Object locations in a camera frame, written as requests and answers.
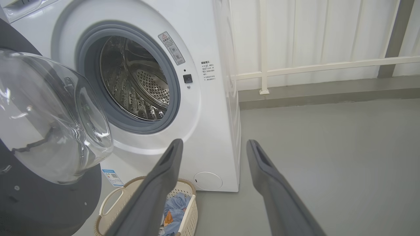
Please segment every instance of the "clothes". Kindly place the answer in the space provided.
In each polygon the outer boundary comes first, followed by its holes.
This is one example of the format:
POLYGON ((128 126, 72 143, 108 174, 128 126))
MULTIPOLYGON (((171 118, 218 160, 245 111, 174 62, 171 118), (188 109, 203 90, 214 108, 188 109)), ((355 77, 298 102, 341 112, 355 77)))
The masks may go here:
POLYGON ((165 217, 163 226, 166 236, 175 235, 178 232, 190 199, 190 196, 179 192, 176 196, 166 201, 163 210, 165 217))

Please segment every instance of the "washing machine drum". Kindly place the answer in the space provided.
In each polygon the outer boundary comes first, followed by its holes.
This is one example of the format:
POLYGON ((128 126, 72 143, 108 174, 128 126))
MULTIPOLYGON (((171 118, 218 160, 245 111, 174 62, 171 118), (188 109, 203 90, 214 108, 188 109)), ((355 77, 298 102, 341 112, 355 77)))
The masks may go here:
POLYGON ((100 76, 108 94, 131 116, 157 121, 169 106, 169 87, 154 57, 138 43, 110 37, 100 54, 100 76))

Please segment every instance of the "floor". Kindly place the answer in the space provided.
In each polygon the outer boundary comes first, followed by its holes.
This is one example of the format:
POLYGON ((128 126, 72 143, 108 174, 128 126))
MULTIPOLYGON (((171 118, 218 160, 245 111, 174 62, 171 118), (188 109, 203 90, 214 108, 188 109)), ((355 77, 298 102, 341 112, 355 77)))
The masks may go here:
MULTIPOLYGON (((420 99, 241 111, 239 192, 198 192, 195 236, 271 235, 249 173, 249 139, 261 144, 327 235, 418 234, 419 118, 420 99)), ((103 180, 101 201, 113 189, 103 180)), ((95 219, 75 235, 93 235, 95 219)))

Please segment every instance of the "washing machine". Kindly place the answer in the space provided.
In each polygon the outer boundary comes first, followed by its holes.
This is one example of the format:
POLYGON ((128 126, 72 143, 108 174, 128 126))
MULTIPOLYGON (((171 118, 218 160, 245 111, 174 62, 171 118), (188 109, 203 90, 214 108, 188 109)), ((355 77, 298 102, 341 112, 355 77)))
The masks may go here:
POLYGON ((241 128, 226 0, 1 0, 46 57, 85 75, 110 122, 101 163, 119 186, 145 176, 172 140, 179 177, 238 191, 241 128))

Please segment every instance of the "laundry basket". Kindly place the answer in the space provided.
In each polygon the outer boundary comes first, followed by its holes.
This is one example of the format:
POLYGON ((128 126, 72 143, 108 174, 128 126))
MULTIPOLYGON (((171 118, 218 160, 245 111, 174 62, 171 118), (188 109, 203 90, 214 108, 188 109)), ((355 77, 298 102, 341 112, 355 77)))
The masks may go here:
MULTIPOLYGON (((142 176, 132 179, 123 187, 117 188, 108 194, 108 196, 103 201, 101 208, 99 209, 99 216, 95 223, 94 231, 96 236, 105 235, 114 220, 117 218, 118 214, 125 207, 131 196, 133 196, 133 193, 143 182, 144 178, 146 177, 142 176), (117 192, 121 192, 117 201, 111 206, 108 212, 103 212, 109 198, 117 192)), ((179 226, 179 230, 176 236, 193 236, 198 219, 197 203, 195 202, 196 191, 191 182, 184 179, 178 179, 175 188, 167 195, 166 199, 177 195, 179 192, 183 192, 184 194, 189 195, 191 200, 189 201, 189 204, 185 210, 184 218, 182 218, 181 225, 179 226)))

